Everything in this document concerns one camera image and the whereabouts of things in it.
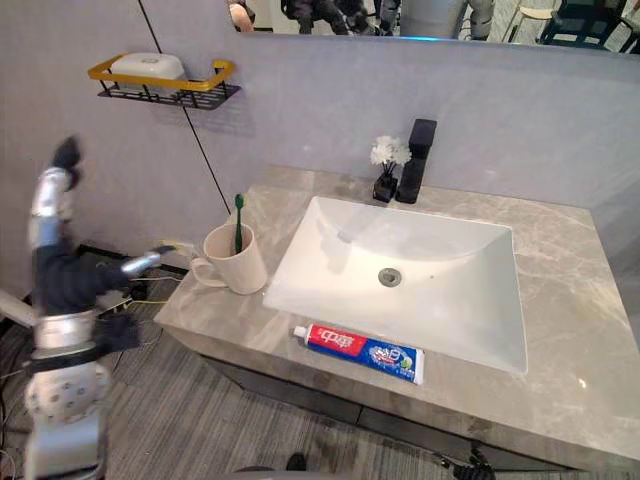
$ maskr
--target gray wall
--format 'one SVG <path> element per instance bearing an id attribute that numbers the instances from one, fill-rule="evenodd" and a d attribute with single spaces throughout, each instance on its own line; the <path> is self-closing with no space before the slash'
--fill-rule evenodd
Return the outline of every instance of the gray wall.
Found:
<path id="1" fill-rule="evenodd" d="M 26 288 L 20 215 L 35 172 L 65 132 L 87 143 L 81 237 L 138 253 L 160 236 L 199 241 L 222 221 L 224 207 L 180 110 L 96 98 L 99 87 L 86 78 L 89 66 L 117 52 L 154 48 L 137 2 L 2 2 L 0 40 L 13 42 L 3 62 L 11 83 L 2 178 L 11 177 L 3 182 L 12 188 L 3 184 L 0 200 L 13 208 L 9 215 L 2 207 L 3 286 Z M 224 0 L 143 2 L 163 51 L 178 55 L 191 76 L 208 75 L 215 57 L 239 67 L 234 81 L 243 90 L 216 112 L 191 115 L 228 199 L 268 162 L 372 177 L 376 136 L 406 138 L 414 118 L 433 118 L 439 126 L 426 184 L 591 209 L 627 308 L 640 312 L 632 303 L 640 290 L 635 58 L 258 38 L 235 33 Z M 56 82 L 41 80 L 51 72 Z"/>

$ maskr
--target sink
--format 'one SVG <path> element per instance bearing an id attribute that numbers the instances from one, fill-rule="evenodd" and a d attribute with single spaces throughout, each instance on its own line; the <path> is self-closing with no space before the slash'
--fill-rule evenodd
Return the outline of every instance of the sink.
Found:
<path id="1" fill-rule="evenodd" d="M 527 371 L 511 229 L 502 225 L 314 197 L 264 304 Z"/>

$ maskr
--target toothbrush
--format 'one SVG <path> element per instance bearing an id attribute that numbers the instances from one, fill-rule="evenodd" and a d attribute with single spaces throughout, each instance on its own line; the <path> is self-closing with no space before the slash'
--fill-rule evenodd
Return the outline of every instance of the toothbrush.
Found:
<path id="1" fill-rule="evenodd" d="M 236 195 L 236 211 L 238 212 L 238 219 L 236 222 L 236 255 L 242 251 L 242 228 L 240 221 L 240 210 L 244 207 L 244 197 L 241 194 Z"/>

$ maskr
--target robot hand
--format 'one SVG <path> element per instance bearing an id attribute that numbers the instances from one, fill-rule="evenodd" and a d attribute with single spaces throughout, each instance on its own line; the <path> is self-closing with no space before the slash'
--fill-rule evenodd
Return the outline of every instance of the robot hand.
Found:
<path id="1" fill-rule="evenodd" d="M 97 297 L 156 266 L 172 247 L 150 250 L 120 265 L 85 266 L 68 236 L 71 191 L 80 180 L 74 138 L 56 151 L 40 176 L 31 209 L 34 304 L 38 323 L 25 403 L 33 417 L 25 479 L 97 479 L 106 468 L 108 371 L 97 360 L 117 339 L 96 338 Z"/>

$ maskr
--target mirror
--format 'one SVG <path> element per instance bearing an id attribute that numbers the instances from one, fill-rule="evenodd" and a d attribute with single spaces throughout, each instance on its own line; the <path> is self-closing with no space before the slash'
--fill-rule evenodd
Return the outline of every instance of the mirror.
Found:
<path id="1" fill-rule="evenodd" d="M 373 35 L 640 53 L 640 0 L 225 0 L 240 32 Z"/>

